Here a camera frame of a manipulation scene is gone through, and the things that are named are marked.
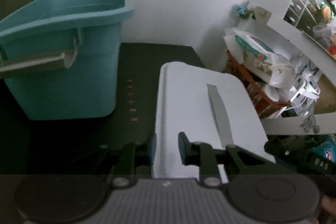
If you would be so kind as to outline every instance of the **screw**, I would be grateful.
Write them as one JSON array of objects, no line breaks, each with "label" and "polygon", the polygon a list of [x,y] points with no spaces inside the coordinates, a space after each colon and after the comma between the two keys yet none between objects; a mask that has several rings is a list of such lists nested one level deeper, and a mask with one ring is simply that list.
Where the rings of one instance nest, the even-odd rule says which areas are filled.
[{"label": "screw", "polygon": [[116,187],[125,187],[129,184],[129,180],[127,178],[115,178],[113,180],[113,185]]},{"label": "screw", "polygon": [[215,177],[208,177],[204,180],[204,184],[209,187],[217,187],[221,184],[221,180]]}]

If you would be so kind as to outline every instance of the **circular pad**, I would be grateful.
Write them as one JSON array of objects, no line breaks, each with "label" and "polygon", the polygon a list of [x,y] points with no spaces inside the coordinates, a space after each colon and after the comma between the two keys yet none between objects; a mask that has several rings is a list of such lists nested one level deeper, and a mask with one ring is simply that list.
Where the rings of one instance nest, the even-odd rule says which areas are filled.
[{"label": "circular pad", "polygon": [[315,183],[304,175],[238,175],[228,195],[244,215],[266,223],[309,218],[320,199]]},{"label": "circular pad", "polygon": [[94,175],[40,175],[23,180],[15,193],[20,213],[37,223],[75,222],[94,212],[107,187]]}]

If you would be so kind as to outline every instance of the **gray ribbed surface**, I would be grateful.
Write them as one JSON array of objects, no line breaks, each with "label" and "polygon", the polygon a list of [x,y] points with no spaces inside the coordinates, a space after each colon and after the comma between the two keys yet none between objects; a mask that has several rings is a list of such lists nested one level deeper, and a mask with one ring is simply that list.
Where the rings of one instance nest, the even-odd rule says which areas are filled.
[{"label": "gray ribbed surface", "polygon": [[195,180],[184,179],[139,180],[131,189],[114,191],[100,212],[81,223],[255,224],[259,222],[239,214],[228,204],[219,190],[204,189]]}]

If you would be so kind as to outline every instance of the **white cable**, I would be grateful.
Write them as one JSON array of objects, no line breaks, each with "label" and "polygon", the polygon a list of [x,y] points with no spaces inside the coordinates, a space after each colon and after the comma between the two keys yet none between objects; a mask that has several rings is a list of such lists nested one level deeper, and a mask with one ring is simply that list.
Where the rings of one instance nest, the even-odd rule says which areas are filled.
[{"label": "white cable", "polygon": [[284,111],[287,111],[287,110],[290,110],[290,109],[293,109],[293,108],[297,108],[297,107],[299,107],[299,106],[302,106],[303,103],[304,103],[306,100],[307,100],[307,96],[305,97],[305,99],[304,99],[299,105],[297,105],[297,106],[293,106],[293,107],[290,107],[290,108],[287,108],[287,109],[285,109]]}]

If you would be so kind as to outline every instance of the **wicker basket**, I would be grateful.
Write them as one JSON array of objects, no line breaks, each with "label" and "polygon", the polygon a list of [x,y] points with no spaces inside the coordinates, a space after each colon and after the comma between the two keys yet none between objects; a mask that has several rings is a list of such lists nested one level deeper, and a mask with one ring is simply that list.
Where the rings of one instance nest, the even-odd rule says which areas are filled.
[{"label": "wicker basket", "polygon": [[268,98],[256,83],[257,76],[253,75],[243,65],[240,65],[229,51],[226,53],[228,60],[223,73],[234,75],[243,83],[260,119],[267,118],[282,107],[290,105],[290,102],[274,102]]}]

